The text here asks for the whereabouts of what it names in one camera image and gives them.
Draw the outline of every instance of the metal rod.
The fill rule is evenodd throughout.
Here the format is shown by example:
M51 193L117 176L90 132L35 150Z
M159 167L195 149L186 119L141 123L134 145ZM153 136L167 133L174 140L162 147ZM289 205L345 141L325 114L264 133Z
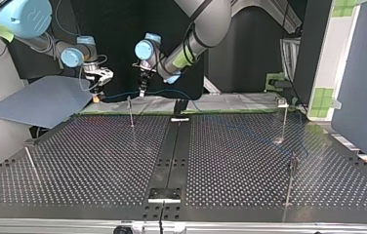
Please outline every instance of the metal rod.
M135 124L133 121L133 113L132 113L132 99L128 96L128 108L129 108L129 116L131 117L131 127L134 128Z
M33 168L36 168L35 164L34 164L34 161L32 160L31 153L29 152L28 147L25 148L25 152L27 153L27 156L28 156L28 159L29 159L29 162L30 162L31 166Z

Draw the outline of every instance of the robotic arm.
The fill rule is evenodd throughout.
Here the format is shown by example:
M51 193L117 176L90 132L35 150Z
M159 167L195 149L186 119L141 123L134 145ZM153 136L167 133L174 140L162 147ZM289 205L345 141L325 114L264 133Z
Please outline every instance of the robotic arm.
M231 22L231 4L228 0L175 0L190 17L191 27L184 41L169 56L160 50L159 35L146 33L135 53L140 60L140 86L143 97L149 79L157 72L165 83L173 84L181 77L181 71L196 63L207 49L216 47L226 36Z
M91 36L80 36L71 45L50 36L46 30L52 21L48 0L0 0L0 24L12 30L16 39L33 50L61 59L68 67L81 66L91 82L90 92L99 101L102 87L113 78L113 72L100 67L96 43Z

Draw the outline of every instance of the orange object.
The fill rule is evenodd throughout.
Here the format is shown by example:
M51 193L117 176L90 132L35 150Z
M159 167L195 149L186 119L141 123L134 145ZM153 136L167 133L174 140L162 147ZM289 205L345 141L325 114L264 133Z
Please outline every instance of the orange object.
M94 96L93 97L93 102L94 103L99 103L99 102L101 102L101 99L98 96Z

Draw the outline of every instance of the perforated metal table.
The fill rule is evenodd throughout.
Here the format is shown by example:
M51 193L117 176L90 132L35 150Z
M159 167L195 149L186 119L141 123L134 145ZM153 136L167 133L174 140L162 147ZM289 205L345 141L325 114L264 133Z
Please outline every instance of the perforated metal table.
M0 164L0 220L367 224L367 164L300 114L189 119L71 118ZM148 203L151 188L181 202Z

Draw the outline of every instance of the blue cable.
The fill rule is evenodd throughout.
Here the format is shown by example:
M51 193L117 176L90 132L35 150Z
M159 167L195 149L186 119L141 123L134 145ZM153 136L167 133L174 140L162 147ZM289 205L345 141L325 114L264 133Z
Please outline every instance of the blue cable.
M156 91L156 92L146 92L147 94L149 95L158 95L160 93L163 93L163 92L173 92L173 93L178 93L178 94L181 94L183 96L185 96L188 100L190 100L193 104L193 106L195 106L195 108L200 112L200 113L203 113L203 114L206 114L204 111L202 111L198 105L195 103L195 101L190 98L190 96L188 96L186 93L182 92L182 91L179 91L179 90L171 90L171 89L164 89L164 90L160 90L160 91ZM119 98L119 97L122 97L122 96L126 96L126 95L135 95L135 94L138 94L139 91L134 91L134 92L126 92L126 93L123 93L123 94L120 94L120 95L116 95L116 96L110 96L110 97L106 97L106 98ZM229 129L236 129L236 130L241 130L242 132L244 132L245 134L265 143L265 144L269 144L269 145L272 145L272 146L275 146L279 151L281 151L283 154L287 155L287 157L290 157L292 155L292 152L291 150L287 149L287 148L284 148L274 142L272 142L271 140L269 139L266 139L264 137L261 137L261 136L258 136L257 134L255 134L254 132L252 132L251 130L245 128L245 127L236 127L236 126L231 126L227 121L224 121L224 120L219 120L217 119L218 122L220 122L221 124L223 124L226 128L229 128ZM306 152L306 155L308 156L308 152L306 150L306 148L304 147L303 143L300 141L300 145L301 147L305 150Z

